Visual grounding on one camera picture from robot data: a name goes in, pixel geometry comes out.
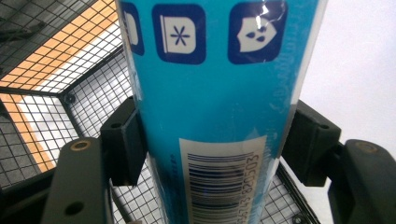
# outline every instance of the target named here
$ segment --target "black plastic bracket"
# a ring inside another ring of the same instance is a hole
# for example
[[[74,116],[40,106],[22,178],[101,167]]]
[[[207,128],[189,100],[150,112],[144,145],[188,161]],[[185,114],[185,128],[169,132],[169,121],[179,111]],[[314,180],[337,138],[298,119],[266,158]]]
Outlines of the black plastic bracket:
[[[136,186],[147,156],[134,99],[129,97],[103,124],[100,132],[113,186]]]
[[[396,161],[361,140],[338,143],[341,130],[303,102],[297,105],[282,156],[308,187],[329,177],[336,224],[396,223]]]
[[[324,186],[327,175],[321,166],[329,151],[338,146],[340,134],[340,128],[299,101],[282,157],[304,185]]]
[[[113,222],[102,154],[96,138],[79,138],[64,145],[42,224]]]
[[[39,223],[55,169],[0,190],[0,223]]]

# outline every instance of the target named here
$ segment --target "white background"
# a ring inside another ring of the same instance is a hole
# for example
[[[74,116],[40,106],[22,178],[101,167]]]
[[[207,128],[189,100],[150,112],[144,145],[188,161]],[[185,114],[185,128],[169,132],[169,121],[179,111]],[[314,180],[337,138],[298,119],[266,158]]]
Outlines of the white background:
[[[396,158],[396,1],[330,0],[301,99],[342,129]],[[332,223],[326,189],[301,189]]]

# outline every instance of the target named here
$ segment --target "white sticker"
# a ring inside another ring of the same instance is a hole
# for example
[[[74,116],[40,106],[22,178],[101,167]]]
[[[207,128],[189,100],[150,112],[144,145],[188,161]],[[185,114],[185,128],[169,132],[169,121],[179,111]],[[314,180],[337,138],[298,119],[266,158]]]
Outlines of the white sticker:
[[[248,223],[265,142],[179,139],[190,223]]]

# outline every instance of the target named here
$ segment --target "blue square icon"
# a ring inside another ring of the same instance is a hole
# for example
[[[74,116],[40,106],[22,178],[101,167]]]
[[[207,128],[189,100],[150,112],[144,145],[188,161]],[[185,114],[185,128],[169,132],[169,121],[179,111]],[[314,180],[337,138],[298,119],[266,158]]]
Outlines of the blue square icon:
[[[128,42],[131,45],[131,51],[138,55],[143,55],[145,53],[145,47],[143,45],[139,13],[132,3],[120,2],[120,4],[122,8],[122,22],[125,25]]]
[[[288,7],[285,1],[240,3],[230,13],[231,63],[265,63],[280,52]]]
[[[163,61],[199,64],[205,60],[205,12],[201,7],[156,5],[152,19],[157,52]]]

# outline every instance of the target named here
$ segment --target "wire grid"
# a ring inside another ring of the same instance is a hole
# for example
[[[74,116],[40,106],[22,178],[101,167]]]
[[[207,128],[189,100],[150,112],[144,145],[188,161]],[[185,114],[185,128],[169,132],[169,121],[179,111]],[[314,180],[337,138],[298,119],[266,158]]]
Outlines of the wire grid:
[[[0,93],[0,186],[52,169],[78,135],[59,99]]]
[[[123,50],[120,49],[106,65],[92,73],[69,93],[77,101],[70,109],[78,126],[86,136],[99,136],[100,128],[110,114],[132,94]],[[148,165],[145,164],[136,188],[114,188],[122,209],[132,220],[143,223],[163,223]],[[300,213],[284,184],[275,176],[262,213],[262,223],[292,223],[292,217]],[[122,220],[120,211],[115,211],[118,223]]]
[[[0,87],[61,92],[121,44],[113,0],[0,2]]]

